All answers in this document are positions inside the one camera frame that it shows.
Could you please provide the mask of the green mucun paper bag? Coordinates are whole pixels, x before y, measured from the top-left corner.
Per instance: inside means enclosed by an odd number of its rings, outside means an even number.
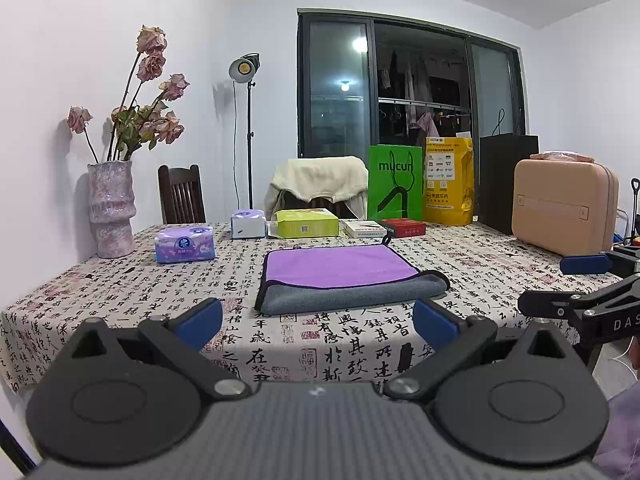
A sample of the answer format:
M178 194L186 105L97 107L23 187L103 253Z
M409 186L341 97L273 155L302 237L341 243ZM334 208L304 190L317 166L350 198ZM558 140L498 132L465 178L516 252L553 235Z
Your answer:
M417 146L369 148L368 219L422 219L423 152Z

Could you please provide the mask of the purple tissue pack near vase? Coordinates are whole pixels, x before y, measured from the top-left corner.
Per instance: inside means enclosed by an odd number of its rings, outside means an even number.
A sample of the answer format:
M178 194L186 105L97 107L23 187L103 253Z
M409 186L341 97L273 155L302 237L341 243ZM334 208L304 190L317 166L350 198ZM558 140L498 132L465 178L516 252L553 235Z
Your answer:
M159 264L214 260L214 230L211 226L170 226L156 234L154 250Z

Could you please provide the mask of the studio light on stand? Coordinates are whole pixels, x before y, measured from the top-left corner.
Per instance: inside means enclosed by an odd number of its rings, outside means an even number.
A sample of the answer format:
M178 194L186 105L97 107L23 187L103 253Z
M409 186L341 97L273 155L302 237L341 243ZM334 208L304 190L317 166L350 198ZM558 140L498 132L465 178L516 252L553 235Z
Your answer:
M253 89L255 88L255 76L260 69L260 54L248 52L231 62L228 69L232 80L234 118L238 118L238 87L244 87L246 93L245 102L245 144L246 144L246 190L248 208L254 207L254 170L253 170Z

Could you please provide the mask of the pink hard-shell case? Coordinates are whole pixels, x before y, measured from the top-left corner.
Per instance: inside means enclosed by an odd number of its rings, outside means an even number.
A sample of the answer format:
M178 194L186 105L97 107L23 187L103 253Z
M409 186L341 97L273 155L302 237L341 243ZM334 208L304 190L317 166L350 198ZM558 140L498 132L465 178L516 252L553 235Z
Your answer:
M596 162L521 160L514 169L513 235L561 256L607 252L619 192L616 174Z

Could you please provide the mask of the yellow paper bag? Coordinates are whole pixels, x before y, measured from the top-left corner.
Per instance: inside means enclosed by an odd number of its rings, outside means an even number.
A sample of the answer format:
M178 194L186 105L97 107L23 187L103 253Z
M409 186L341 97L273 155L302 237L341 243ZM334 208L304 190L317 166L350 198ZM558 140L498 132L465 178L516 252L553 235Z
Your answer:
M474 153L468 138L427 138L424 155L423 219L442 226L467 226L474 212Z

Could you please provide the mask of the pink garment on rail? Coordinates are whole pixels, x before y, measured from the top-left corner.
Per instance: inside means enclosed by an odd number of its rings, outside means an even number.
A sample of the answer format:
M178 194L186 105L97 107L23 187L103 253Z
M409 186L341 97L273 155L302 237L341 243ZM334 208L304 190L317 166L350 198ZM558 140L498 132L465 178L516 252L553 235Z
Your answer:
M416 121L416 128L419 128L429 138L439 137L434 118L430 112L425 112L419 117Z

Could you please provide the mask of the black paper bag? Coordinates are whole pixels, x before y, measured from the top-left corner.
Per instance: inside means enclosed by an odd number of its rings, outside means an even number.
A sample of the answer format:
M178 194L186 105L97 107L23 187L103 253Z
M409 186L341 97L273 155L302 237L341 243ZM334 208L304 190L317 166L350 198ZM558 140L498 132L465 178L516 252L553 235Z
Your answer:
M480 139L478 221L498 232L512 234L514 172L516 165L539 153L536 136L501 132L506 111L500 108L489 136Z

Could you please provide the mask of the dark wooden chair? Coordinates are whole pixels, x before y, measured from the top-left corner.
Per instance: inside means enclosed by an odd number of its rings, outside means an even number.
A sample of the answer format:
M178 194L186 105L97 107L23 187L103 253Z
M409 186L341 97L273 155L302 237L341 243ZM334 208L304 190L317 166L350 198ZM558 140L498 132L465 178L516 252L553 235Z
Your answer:
M160 166L157 170L160 208L166 224L205 223L206 215L198 165Z

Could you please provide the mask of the pink speckled ceramic vase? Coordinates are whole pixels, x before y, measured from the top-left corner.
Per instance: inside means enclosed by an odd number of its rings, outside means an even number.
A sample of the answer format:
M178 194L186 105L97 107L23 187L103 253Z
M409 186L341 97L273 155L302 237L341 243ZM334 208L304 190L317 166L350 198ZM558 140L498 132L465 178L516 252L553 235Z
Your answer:
M134 251L130 220L134 206L132 162L102 162L88 166L89 220L96 238L98 256L115 259Z

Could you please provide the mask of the dark framed glass window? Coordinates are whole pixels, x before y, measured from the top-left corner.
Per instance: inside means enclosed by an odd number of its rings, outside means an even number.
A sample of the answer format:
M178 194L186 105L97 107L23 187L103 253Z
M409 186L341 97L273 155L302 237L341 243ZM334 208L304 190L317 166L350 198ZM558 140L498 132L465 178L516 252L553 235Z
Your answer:
M517 47L396 16L301 10L297 154L367 157L375 144L419 145L430 112L439 136L526 133Z

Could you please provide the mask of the purple and grey towel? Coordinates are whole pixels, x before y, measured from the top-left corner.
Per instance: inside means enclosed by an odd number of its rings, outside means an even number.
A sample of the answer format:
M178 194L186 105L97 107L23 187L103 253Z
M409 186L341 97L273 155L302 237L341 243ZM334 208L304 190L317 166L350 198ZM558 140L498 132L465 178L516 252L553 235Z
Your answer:
M448 292L439 270L420 270L390 246L279 249L268 252L254 309L263 315L370 308Z

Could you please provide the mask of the cream cloth on chair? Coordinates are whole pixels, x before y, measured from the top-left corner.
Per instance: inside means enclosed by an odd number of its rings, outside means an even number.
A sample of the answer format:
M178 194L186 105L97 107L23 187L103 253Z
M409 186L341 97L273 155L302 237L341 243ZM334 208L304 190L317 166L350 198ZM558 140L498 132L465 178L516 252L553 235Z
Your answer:
M274 170L264 200L265 216L272 220L283 209L284 193L304 203L325 198L331 204L344 203L363 220L368 215L369 171L356 156L291 158Z

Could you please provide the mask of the purple white tissue pack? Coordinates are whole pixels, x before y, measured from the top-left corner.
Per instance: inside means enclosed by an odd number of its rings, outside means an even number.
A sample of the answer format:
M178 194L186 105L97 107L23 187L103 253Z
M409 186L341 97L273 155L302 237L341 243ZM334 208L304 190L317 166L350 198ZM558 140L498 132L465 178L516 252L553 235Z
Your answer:
M254 240L267 236L267 220L261 209L239 209L230 218L232 240Z

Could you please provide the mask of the lime green cardboard box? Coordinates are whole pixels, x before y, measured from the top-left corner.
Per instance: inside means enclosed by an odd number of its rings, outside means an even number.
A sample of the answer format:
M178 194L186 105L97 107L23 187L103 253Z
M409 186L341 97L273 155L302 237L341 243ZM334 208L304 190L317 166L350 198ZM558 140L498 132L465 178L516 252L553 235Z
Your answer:
M282 209L269 222L268 234L284 240L334 237L340 234L340 222L326 208Z

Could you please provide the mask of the white product box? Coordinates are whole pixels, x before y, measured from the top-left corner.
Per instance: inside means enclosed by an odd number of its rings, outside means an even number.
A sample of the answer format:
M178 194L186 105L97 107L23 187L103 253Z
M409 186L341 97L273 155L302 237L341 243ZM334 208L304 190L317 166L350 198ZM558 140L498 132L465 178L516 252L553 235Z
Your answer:
M383 238L388 231L385 226L369 220L343 219L344 232L352 238Z

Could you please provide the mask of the chair under cream cloth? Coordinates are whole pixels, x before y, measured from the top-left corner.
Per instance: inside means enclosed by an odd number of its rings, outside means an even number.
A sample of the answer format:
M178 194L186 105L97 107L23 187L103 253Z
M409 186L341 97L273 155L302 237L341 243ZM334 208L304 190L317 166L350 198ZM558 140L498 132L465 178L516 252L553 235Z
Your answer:
M305 202L288 191L279 193L272 215L274 216L279 210L293 209L326 209L339 219L357 219L356 214L344 202L332 203L325 197L313 198Z

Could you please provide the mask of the red and black box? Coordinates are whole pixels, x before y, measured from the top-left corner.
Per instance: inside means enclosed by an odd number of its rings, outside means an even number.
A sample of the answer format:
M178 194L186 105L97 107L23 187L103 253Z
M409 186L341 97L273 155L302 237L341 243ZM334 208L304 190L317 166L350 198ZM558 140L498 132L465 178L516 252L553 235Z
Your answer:
M384 219L378 223L384 226L391 237L395 238L423 236L426 231L426 224L424 222L406 218Z

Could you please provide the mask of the calligraphy print tablecloth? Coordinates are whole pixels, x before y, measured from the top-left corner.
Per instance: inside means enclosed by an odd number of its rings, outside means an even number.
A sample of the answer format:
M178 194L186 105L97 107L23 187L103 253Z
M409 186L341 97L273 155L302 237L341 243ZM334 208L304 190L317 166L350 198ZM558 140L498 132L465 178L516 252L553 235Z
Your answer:
M154 229L140 232L134 252L93 258L37 288L1 315L1 377L13 391L40 381L58 350L86 318L132 327L152 315L170 318L206 298L224 307L220 332L204 354L254 384L262 380L382 384L430 354L413 329L408 302L367 309L265 316L254 304L265 255L287 240L234 240L215 226L212 261L155 260ZM488 226L429 226L392 247L420 270L446 275L442 305L454 314L486 316L501 326L526 323L516 303L526 290L593 292L611 274L565 275L559 258Z

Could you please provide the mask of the dried pink roses bouquet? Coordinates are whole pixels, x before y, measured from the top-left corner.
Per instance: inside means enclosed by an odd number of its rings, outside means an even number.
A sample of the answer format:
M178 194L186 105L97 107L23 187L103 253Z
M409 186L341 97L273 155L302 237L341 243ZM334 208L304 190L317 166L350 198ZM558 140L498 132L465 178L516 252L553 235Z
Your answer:
M136 57L129 72L119 106L111 111L111 132L108 136L106 159L109 162L128 162L142 146L150 150L157 144L169 145L184 131L180 119L169 104L181 99L190 86L182 73L163 75L168 42L163 29L142 26L136 39ZM145 84L157 81L157 95L152 102L139 102Z

